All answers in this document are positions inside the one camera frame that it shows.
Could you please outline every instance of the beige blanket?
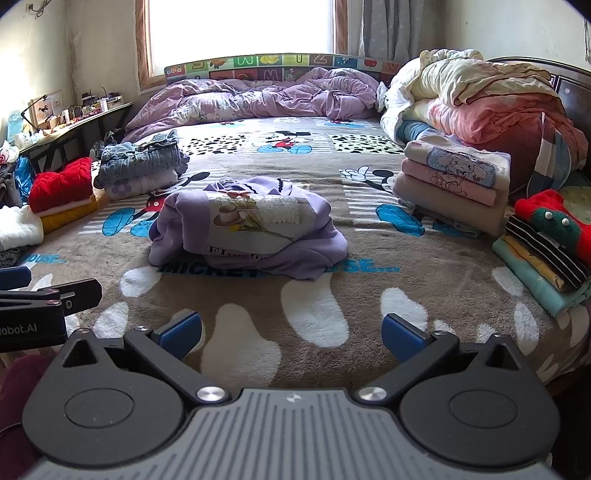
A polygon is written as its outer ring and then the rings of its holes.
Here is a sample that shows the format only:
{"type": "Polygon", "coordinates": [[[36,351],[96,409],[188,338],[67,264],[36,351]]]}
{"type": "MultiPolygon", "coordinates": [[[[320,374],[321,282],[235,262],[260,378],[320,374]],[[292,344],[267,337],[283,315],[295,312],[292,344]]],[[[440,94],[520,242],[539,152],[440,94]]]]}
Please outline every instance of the beige blanket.
{"type": "Polygon", "coordinates": [[[115,337],[197,310],[204,335],[186,362],[233,392],[370,381],[396,364],[380,337],[389,312],[465,341],[510,333],[544,381],[578,365],[586,352],[586,310],[551,319],[492,252],[492,238],[437,231],[431,227],[442,227],[429,218],[421,218],[424,231],[411,218],[419,236],[394,228],[404,212],[390,193],[402,155],[378,121],[252,119],[178,133],[191,155],[189,173],[209,174],[183,188],[202,189],[223,176],[291,179],[329,200],[349,258],[316,282],[215,270],[195,257],[158,271],[148,263],[150,240],[138,235],[163,197],[121,200],[48,235],[26,259],[30,288],[87,277],[103,285],[100,305],[68,318],[70,329],[89,326],[115,337]]]}

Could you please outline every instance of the wooden headboard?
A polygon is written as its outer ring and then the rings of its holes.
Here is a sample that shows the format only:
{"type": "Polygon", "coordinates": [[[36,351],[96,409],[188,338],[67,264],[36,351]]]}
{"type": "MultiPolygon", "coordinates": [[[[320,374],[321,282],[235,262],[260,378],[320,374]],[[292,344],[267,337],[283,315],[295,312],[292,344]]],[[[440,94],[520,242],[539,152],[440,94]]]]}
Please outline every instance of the wooden headboard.
{"type": "MultiPolygon", "coordinates": [[[[591,143],[591,72],[559,61],[530,57],[501,57],[490,59],[490,61],[500,63],[526,61],[548,70],[552,75],[552,86],[562,99],[566,115],[591,143]]],[[[583,171],[591,179],[591,148],[583,171]]]]}

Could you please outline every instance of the stack of folded clothes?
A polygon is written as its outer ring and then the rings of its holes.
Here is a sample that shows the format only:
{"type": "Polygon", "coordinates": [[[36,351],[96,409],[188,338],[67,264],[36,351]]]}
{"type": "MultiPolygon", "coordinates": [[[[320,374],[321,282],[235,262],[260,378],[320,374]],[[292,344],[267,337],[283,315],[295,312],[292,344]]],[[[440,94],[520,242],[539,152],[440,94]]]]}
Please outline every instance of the stack of folded clothes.
{"type": "Polygon", "coordinates": [[[393,192],[417,207],[489,233],[503,228],[511,158],[465,147],[435,130],[404,149],[407,158],[393,192]]]}
{"type": "Polygon", "coordinates": [[[115,143],[112,135],[100,148],[100,169],[95,177],[97,189],[105,189],[111,200],[142,195],[174,185],[187,171],[189,156],[178,147],[176,130],[154,135],[141,145],[115,143]]]}
{"type": "Polygon", "coordinates": [[[555,190],[517,200],[493,250],[553,317],[591,296],[591,226],[555,190]]]}
{"type": "Polygon", "coordinates": [[[28,201],[31,210],[41,218],[45,234],[96,211],[90,158],[80,158],[59,173],[37,175],[28,201]]]}
{"type": "Polygon", "coordinates": [[[0,268],[13,267],[30,245],[43,242],[43,225],[31,207],[0,208],[0,268]]]}

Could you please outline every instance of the wall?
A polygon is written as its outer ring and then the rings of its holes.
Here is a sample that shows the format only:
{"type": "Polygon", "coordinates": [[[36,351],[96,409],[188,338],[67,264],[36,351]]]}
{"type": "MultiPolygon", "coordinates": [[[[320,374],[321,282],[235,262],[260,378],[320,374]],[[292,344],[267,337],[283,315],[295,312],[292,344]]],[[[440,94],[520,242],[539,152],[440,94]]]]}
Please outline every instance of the wall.
{"type": "Polygon", "coordinates": [[[64,105],[73,100],[66,0],[53,0],[39,18],[25,12],[26,1],[0,18],[0,142],[6,138],[10,112],[23,110],[29,100],[56,90],[61,90],[64,105]]]}
{"type": "Polygon", "coordinates": [[[135,57],[134,0],[66,0],[67,37],[76,100],[121,92],[136,102],[131,115],[151,95],[138,94],[135,57]]]}
{"type": "Polygon", "coordinates": [[[564,0],[446,0],[446,47],[486,59],[527,56],[591,70],[583,17],[564,0]]]}

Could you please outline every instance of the window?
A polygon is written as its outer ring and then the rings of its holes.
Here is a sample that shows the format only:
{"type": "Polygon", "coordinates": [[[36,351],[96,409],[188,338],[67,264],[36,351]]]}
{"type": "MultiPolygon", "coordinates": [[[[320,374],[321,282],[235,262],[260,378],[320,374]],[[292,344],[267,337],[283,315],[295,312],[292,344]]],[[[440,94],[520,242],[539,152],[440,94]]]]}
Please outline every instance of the window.
{"type": "Polygon", "coordinates": [[[163,85],[166,66],[192,60],[344,53],[343,18],[346,29],[346,0],[136,0],[140,89],[163,85]]]}

